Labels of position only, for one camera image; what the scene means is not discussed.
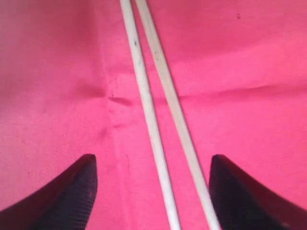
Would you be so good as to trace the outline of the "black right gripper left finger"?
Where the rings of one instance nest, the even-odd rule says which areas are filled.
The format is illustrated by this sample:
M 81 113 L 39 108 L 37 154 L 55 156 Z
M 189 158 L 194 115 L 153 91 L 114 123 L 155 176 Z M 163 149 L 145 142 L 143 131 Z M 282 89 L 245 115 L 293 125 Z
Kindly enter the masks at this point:
M 2 230 L 84 230 L 97 194 L 96 156 L 84 154 L 48 184 L 0 212 Z

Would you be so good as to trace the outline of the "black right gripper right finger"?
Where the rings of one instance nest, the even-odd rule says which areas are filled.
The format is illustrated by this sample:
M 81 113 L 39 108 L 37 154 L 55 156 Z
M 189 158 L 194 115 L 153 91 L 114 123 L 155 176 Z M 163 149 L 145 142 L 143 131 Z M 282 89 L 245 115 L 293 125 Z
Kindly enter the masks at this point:
M 305 230 L 307 211 L 265 187 L 225 155 L 211 161 L 209 193 L 224 230 Z

